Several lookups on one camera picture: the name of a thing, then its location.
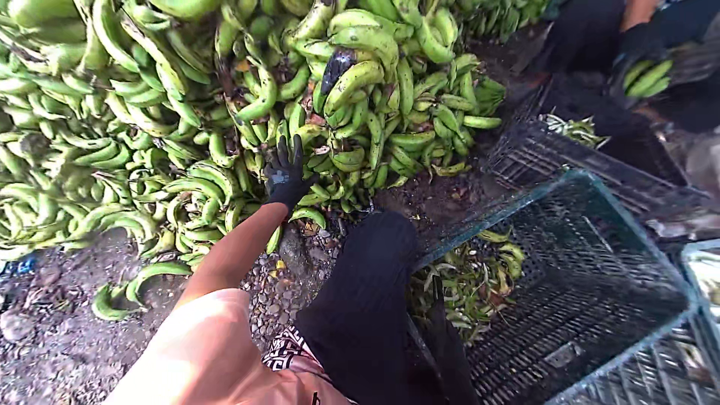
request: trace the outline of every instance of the worker's hand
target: worker's hand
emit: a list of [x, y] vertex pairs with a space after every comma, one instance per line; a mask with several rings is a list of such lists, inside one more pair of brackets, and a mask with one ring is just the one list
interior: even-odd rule
[[302, 139], [299, 135], [292, 139], [295, 152], [292, 162], [288, 159], [287, 144], [284, 139], [285, 137], [280, 138], [277, 152], [271, 152], [270, 164], [264, 169], [268, 178], [266, 187], [270, 195], [266, 204], [283, 203], [287, 206], [288, 213], [292, 213], [297, 202], [318, 180], [318, 176], [314, 175], [308, 180], [302, 179]]
[[625, 75], [635, 63], [640, 61], [661, 62], [667, 57], [667, 50], [662, 38], [651, 23], [635, 25], [623, 32], [618, 47], [618, 55], [613, 62], [613, 73], [610, 77], [609, 92], [616, 99], [624, 99]]

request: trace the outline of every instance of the black glove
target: black glove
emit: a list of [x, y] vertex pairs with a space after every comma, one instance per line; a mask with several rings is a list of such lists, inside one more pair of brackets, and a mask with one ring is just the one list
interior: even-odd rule
[[449, 405], [476, 405], [477, 394], [470, 383], [470, 366], [465, 357], [462, 340], [455, 327], [445, 319], [445, 303], [440, 277], [433, 276], [435, 301], [429, 311], [430, 347], [440, 369], [443, 393]]
[[624, 0], [568, 1], [529, 71], [609, 70], [624, 8]]
[[609, 84], [610, 95], [616, 99], [624, 99], [625, 75], [635, 63], [640, 61], [659, 63], [666, 58], [667, 50], [662, 43], [662, 38], [651, 24], [638, 24], [625, 31], [620, 37], [618, 55], [613, 62], [613, 73]]
[[310, 186], [318, 180], [316, 174], [308, 180], [302, 179], [302, 139], [300, 135], [296, 135], [292, 142], [295, 150], [292, 163], [288, 160], [287, 143], [283, 136], [277, 144], [277, 152], [270, 153], [270, 164], [263, 169], [268, 178], [265, 186], [270, 195], [266, 204], [283, 203], [287, 206], [289, 214], [292, 213], [302, 196], [307, 194]]

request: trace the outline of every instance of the black plastic crate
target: black plastic crate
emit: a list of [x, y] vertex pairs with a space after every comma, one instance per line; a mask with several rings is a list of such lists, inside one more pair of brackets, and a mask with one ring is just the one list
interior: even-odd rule
[[[593, 116], [595, 132], [611, 139], [595, 150], [551, 132], [537, 119], [551, 111], [565, 120]], [[518, 190], [552, 179], [566, 167], [579, 167], [602, 178], [625, 207], [641, 217], [674, 213], [709, 199], [689, 186], [648, 119], [566, 76], [540, 86], [505, 122], [484, 167], [505, 187]]]
[[696, 309], [687, 282], [599, 179], [571, 171], [462, 224], [418, 269], [483, 229], [527, 257], [516, 304], [467, 349], [481, 404], [568, 398]]

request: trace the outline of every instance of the plantain bunch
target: plantain bunch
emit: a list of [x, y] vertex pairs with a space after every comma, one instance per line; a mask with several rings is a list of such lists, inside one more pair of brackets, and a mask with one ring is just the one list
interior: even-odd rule
[[482, 231], [413, 275], [406, 294], [413, 317], [428, 322], [433, 278], [440, 277], [446, 319], [472, 343], [487, 330], [492, 315], [512, 303], [508, 295], [523, 275], [526, 257], [510, 241], [511, 233], [512, 228], [504, 234]]
[[664, 91], [670, 85], [670, 76], [666, 75], [671, 68], [672, 61], [635, 63], [623, 78], [625, 95], [646, 98]]
[[459, 12], [470, 13], [464, 20], [467, 37], [499, 38], [506, 43], [526, 25], [536, 24], [549, 0], [457, 0]]
[[485, 115], [505, 90], [479, 73], [475, 55], [455, 55], [450, 10], [404, 0], [308, 6], [302, 19], [267, 7], [248, 20], [239, 8], [223, 13], [216, 71], [244, 160], [299, 135], [306, 177], [320, 174], [300, 206], [346, 212], [424, 169], [468, 170], [476, 129], [500, 124]]
[[[490, 116], [505, 90], [477, 57], [455, 55], [451, 5], [349, 6], [0, 6], [0, 259], [124, 228], [142, 257], [176, 252], [192, 271], [266, 199], [266, 153], [294, 135], [305, 175], [320, 182], [292, 218], [322, 227], [318, 207], [351, 212], [424, 169], [468, 170], [476, 130], [500, 124]], [[127, 295], [105, 287], [99, 302]]]

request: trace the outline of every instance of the soil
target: soil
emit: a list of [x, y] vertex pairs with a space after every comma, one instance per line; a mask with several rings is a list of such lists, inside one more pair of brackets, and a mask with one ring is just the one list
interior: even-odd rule
[[[525, 30], [518, 35], [538, 34]], [[533, 86], [508, 73], [518, 55], [497, 44], [472, 47], [484, 55], [487, 73], [508, 85], [508, 102], [499, 113], [511, 111]], [[506, 193], [481, 171], [497, 137], [492, 131], [477, 137], [467, 159], [471, 171], [432, 180], [422, 173], [403, 187], [379, 193], [374, 206], [411, 218], [425, 244], [436, 240], [471, 208]], [[362, 215], [330, 213], [326, 230], [295, 221], [285, 226], [279, 253], [258, 258], [239, 287], [251, 294], [251, 331], [261, 350], [315, 296], [343, 237]], [[110, 281], [129, 280], [145, 264], [124, 231], [104, 233], [92, 247], [76, 252], [38, 252], [36, 259], [30, 273], [0, 278], [0, 404], [98, 404], [145, 349], [186, 278], [154, 277], [143, 287], [149, 311], [106, 322], [91, 312], [94, 291]]]

